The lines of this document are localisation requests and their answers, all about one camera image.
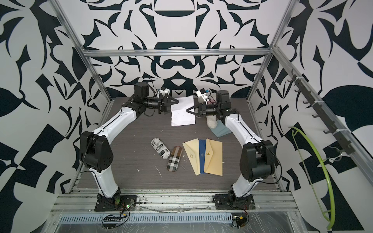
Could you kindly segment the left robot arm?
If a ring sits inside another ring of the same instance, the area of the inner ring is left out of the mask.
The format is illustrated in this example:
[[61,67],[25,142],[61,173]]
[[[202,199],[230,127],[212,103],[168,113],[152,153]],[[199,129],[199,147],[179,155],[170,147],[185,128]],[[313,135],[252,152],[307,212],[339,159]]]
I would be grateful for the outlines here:
[[150,97],[150,89],[147,82],[136,83],[134,94],[116,115],[94,131],[85,131],[81,134],[80,160],[94,177],[99,189],[98,197],[110,205],[119,205],[120,202],[120,189],[111,169],[114,159],[111,143],[147,109],[157,110],[160,114],[168,113],[172,105],[179,103],[179,100],[165,91]]

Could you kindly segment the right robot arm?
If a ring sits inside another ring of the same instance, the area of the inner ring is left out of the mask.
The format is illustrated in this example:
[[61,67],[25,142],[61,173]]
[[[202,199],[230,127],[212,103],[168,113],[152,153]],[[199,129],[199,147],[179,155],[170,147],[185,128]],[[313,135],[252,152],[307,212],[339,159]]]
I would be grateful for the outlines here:
[[203,102],[190,107],[186,112],[197,117],[216,116],[242,146],[241,175],[232,185],[232,196],[249,196],[258,183],[275,173],[276,156],[273,144],[257,136],[244,122],[239,111],[232,108],[228,91],[218,91],[214,102],[204,89],[197,91],[196,95],[202,98]]

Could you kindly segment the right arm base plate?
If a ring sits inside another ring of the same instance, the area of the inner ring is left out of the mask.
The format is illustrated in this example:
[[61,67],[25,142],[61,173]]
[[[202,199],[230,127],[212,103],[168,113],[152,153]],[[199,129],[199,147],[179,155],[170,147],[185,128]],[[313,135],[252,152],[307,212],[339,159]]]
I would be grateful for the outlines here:
[[213,198],[217,210],[255,210],[255,202],[252,194],[237,198],[232,191],[228,194],[216,194]]

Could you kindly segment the light blue envelope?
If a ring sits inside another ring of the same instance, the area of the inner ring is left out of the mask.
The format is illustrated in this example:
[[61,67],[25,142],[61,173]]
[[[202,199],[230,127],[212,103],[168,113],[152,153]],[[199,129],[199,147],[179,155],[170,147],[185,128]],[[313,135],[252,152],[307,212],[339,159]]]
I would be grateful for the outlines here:
[[228,129],[220,120],[217,120],[217,126],[215,128],[210,128],[210,130],[217,138],[232,133],[232,131]]

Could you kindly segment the tan envelope gold emblem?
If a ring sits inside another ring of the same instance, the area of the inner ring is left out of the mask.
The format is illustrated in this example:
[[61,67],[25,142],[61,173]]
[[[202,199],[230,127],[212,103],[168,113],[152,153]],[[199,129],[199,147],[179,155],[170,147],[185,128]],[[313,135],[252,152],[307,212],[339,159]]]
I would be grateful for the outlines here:
[[204,173],[223,176],[223,143],[206,140]]

